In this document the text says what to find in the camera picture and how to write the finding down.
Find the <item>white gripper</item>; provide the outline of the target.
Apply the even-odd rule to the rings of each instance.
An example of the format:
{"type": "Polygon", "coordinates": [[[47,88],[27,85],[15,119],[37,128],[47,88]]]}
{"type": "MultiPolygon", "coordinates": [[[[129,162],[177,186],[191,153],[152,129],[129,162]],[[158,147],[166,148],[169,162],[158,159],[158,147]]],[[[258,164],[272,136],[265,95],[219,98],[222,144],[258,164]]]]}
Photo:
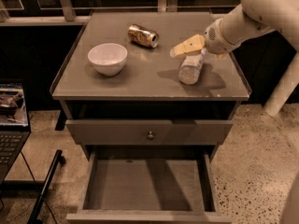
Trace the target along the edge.
{"type": "Polygon", "coordinates": [[[209,53],[218,54],[216,55],[218,60],[223,59],[228,52],[233,50],[233,45],[224,38],[221,32],[221,19],[211,23],[206,28],[204,36],[194,35],[171,48],[170,57],[199,54],[205,46],[209,53]]]}

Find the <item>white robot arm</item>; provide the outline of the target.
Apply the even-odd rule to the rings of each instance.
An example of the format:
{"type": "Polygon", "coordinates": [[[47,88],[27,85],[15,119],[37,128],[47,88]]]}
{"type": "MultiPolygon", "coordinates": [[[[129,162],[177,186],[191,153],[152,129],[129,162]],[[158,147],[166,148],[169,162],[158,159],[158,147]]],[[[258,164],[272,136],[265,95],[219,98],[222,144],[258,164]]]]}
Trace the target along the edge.
{"type": "Polygon", "coordinates": [[[194,35],[171,48],[170,56],[202,49],[222,55],[272,30],[299,50],[299,0],[240,0],[237,7],[213,21],[202,35],[194,35]]]}

